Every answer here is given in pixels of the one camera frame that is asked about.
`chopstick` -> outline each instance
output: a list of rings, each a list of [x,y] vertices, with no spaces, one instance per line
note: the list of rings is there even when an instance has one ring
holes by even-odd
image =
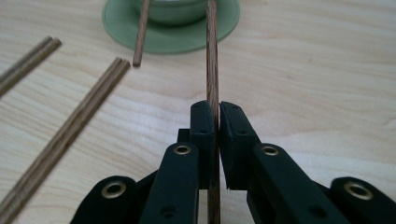
[[[10,223],[22,210],[129,67],[128,61],[117,58],[107,68],[73,114],[0,203],[0,223]]]
[[[145,45],[145,37],[147,24],[149,19],[149,3],[150,0],[143,0],[140,11],[139,28],[137,30],[136,44],[134,46],[133,67],[139,67],[142,63],[143,47]]]
[[[216,132],[219,132],[219,69],[218,69],[218,35],[217,35],[216,1],[207,1],[206,8],[206,99],[209,102]],[[207,223],[220,224],[219,194],[219,142],[216,134],[215,167],[212,180],[207,190]]]
[[[58,38],[48,36],[12,65],[0,76],[0,98],[61,45]]]

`green bowl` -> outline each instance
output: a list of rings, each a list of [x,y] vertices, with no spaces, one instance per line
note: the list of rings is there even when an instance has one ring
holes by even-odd
[[[140,14],[143,0],[131,0]],[[179,26],[193,23],[206,15],[207,0],[151,0],[148,19],[159,24]]]
[[[218,5],[218,41],[229,35],[239,20],[238,0],[216,0]],[[139,27],[139,15],[134,0],[108,0],[102,12],[107,33],[123,46],[134,49]],[[175,54],[206,48],[206,19],[186,25],[166,26],[149,21],[144,51]]]

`light wood surface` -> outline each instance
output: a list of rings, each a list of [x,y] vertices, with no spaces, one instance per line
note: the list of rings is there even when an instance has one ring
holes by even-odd
[[[0,223],[10,223],[35,194],[52,169],[78,138],[95,112],[128,71],[130,63],[116,58],[64,125],[35,158],[17,184],[0,203]]]
[[[14,63],[0,75],[0,99],[8,90],[12,89],[21,79],[28,75],[35,67],[47,59],[62,43],[59,39],[48,36],[37,46]]]
[[[105,0],[0,1],[0,71],[45,36],[56,50],[0,101],[0,199],[119,56],[101,22]],[[329,186],[352,175],[396,200],[396,3],[241,0],[219,42],[219,99],[242,106],[263,142],[285,148]],[[130,69],[15,223],[67,223],[111,175],[156,170],[191,104],[205,99],[205,49],[145,54]],[[252,223],[246,193],[227,191],[221,222]],[[206,223],[200,194],[199,222]]]

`bowl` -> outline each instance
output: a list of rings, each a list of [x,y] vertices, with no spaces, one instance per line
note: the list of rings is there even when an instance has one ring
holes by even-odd
[[[131,0],[140,15],[143,0]],[[162,25],[180,26],[193,23],[206,15],[207,0],[151,0],[148,19]]]

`green saucer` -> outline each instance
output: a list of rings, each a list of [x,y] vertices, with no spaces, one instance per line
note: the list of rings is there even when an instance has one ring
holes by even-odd
[[[102,21],[107,33],[125,47],[134,49],[139,15],[134,0],[108,0]],[[227,36],[239,20],[238,0],[217,0],[218,40]],[[148,22],[144,51],[171,54],[206,47],[206,18],[183,26],[165,26]]]

